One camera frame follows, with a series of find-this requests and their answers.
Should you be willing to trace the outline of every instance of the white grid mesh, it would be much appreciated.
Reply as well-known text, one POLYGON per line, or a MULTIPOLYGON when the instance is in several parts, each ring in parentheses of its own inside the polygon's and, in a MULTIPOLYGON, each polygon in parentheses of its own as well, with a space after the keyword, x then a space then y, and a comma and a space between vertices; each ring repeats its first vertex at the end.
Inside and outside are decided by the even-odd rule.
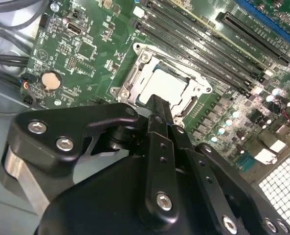
POLYGON ((260 184, 268 200, 290 225, 290 157, 260 184))

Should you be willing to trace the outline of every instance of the motherboard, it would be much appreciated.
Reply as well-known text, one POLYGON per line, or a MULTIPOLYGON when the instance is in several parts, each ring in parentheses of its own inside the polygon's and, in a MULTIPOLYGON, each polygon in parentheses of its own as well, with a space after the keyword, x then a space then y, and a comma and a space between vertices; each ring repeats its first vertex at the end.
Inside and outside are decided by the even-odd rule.
POLYGON ((26 77, 45 109, 156 94, 193 144, 273 165, 290 152, 290 0, 53 1, 26 77))

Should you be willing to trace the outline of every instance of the silver screw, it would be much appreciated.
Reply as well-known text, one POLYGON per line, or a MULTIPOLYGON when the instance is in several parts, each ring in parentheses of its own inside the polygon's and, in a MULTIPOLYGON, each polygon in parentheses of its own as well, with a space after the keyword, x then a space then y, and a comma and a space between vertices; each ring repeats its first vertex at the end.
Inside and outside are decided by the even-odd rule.
POLYGON ((65 152, 71 151, 74 147, 72 140, 65 137, 59 138, 56 142, 56 145, 59 149, 65 152))
POLYGON ((272 232, 274 232, 274 233, 277 232, 277 229, 276 229, 275 225, 274 225, 274 224, 273 224, 269 219, 265 218, 265 222, 266 222, 268 228, 269 228, 272 232))
POLYGON ((204 146, 204 149, 205 149, 207 152, 211 153, 211 148, 210 148, 208 145, 205 145, 205 146, 204 146))
POLYGON ((164 193, 159 193, 156 197, 156 202, 161 209, 165 211, 169 211, 172 208, 172 201, 171 199, 165 195, 164 193))
POLYGON ((53 2, 52 4, 50 4, 50 9, 51 9, 53 12, 58 12, 59 9, 60 9, 60 6, 59 6, 56 2, 53 2))
POLYGON ((134 109, 132 109, 132 108, 126 108, 125 111, 126 111, 129 115, 132 115, 132 116, 134 116, 134 114, 135 114, 135 111, 134 111, 134 109))
POLYGON ((141 59, 141 61, 143 63, 147 63, 150 60, 150 58, 149 58, 149 56, 147 54, 142 54, 141 57, 140 57, 140 59, 141 59))
POLYGON ((177 130, 178 130, 178 132, 180 132, 181 134, 183 134, 184 133, 184 131, 183 131, 183 129, 181 128, 181 127, 177 127, 177 130))
POLYGON ((43 134, 47 130, 46 125, 39 121, 30 122, 27 128, 30 132, 35 134, 43 134))
POLYGON ((278 220, 277 223, 281 227, 281 229, 284 230, 284 232, 286 232, 287 234, 289 233, 288 228, 286 227, 286 225, 281 220, 278 220))
POLYGON ((224 227, 231 233, 231 234, 236 234, 237 233, 237 227, 234 224, 234 222, 227 216, 223 216, 222 218, 224 227))
POLYGON ((128 91, 122 91, 122 92, 121 92, 121 96, 122 96, 123 98, 128 98, 128 97, 129 97, 129 92, 128 92, 128 91))

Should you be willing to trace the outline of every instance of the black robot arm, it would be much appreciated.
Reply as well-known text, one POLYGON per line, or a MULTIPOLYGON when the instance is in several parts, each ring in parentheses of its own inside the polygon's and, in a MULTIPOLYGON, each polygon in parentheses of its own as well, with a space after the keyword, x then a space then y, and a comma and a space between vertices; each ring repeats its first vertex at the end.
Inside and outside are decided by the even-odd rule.
POLYGON ((152 96, 148 117, 127 104, 19 114, 0 165, 29 201, 37 235, 286 235, 289 225, 210 145, 194 147, 152 96), (127 157, 74 185, 83 158, 127 157))

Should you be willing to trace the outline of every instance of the blue slot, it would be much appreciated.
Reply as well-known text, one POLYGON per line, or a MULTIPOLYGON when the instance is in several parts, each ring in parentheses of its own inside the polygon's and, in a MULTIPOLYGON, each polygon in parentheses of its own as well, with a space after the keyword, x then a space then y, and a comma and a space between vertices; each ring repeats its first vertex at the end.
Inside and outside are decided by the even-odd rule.
POLYGON ((278 36, 290 44, 290 35, 283 30, 280 26, 270 20, 267 16, 262 14, 258 9, 252 6, 246 0, 235 0, 235 2, 249 14, 254 16, 257 20, 263 23, 266 27, 274 31, 278 36))

